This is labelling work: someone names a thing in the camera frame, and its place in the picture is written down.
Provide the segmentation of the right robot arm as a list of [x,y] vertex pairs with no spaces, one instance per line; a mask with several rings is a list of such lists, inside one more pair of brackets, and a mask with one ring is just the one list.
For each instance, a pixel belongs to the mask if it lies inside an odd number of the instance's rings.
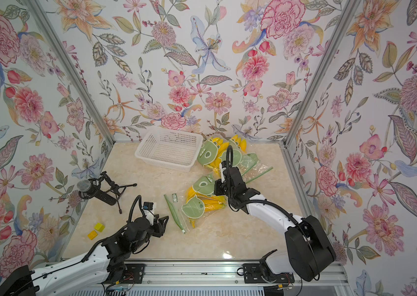
[[320,274],[337,260],[336,252],[321,223],[312,215],[301,217],[268,201],[249,188],[237,167],[223,168],[215,182],[215,193],[228,198],[233,211],[258,218],[284,236],[286,251],[271,251],[260,259],[263,277],[296,274],[302,280],[319,280]]

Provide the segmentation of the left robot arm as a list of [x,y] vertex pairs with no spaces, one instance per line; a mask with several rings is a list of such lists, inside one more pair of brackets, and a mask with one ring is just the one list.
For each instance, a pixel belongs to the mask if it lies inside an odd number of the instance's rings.
[[69,296],[94,284],[115,284],[127,272],[125,261],[152,237],[162,237],[168,220],[159,215],[152,222],[139,217],[84,254],[35,270],[22,266],[0,286],[0,296]]

